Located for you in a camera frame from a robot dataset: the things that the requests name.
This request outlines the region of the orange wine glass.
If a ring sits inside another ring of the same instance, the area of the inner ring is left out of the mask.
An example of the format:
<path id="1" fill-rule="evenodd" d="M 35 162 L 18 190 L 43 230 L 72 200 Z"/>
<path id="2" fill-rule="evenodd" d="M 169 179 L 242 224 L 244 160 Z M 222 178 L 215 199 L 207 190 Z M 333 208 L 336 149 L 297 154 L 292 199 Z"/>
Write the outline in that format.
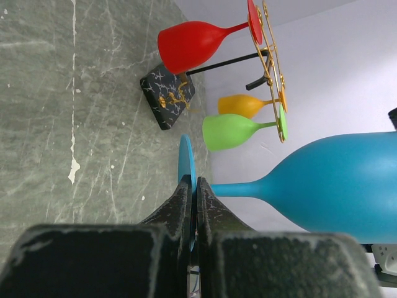
<path id="1" fill-rule="evenodd" d="M 273 100 L 263 101 L 247 94 L 235 94 L 221 97 L 218 100 L 219 114 L 237 114 L 248 119 L 253 118 L 264 106 Z"/>

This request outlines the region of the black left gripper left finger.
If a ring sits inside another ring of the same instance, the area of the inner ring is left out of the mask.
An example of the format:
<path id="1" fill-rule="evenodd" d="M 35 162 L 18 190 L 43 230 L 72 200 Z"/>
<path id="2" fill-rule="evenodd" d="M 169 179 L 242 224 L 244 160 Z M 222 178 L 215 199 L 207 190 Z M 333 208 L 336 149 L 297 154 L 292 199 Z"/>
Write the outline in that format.
<path id="1" fill-rule="evenodd" d="M 192 183 L 138 224 L 41 224 L 16 241 L 2 297 L 187 297 Z"/>

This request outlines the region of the blue wine glass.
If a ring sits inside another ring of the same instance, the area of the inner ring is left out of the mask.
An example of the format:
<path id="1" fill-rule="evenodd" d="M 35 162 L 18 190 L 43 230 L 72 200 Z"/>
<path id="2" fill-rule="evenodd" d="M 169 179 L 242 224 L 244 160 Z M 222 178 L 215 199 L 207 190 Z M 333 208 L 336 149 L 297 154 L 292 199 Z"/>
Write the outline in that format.
<path id="1" fill-rule="evenodd" d="M 218 197 L 260 199 L 312 233 L 346 233 L 361 244 L 396 243 L 395 132 L 322 138 L 263 178 L 211 188 Z"/>

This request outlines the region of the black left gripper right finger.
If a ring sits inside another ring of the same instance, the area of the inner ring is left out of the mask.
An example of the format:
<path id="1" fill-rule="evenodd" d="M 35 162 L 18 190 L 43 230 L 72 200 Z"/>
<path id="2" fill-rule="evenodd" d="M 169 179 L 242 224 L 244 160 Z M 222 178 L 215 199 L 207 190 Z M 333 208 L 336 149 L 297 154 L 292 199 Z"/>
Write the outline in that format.
<path id="1" fill-rule="evenodd" d="M 202 297 L 381 297 L 363 248 L 347 235 L 257 232 L 197 181 Z"/>

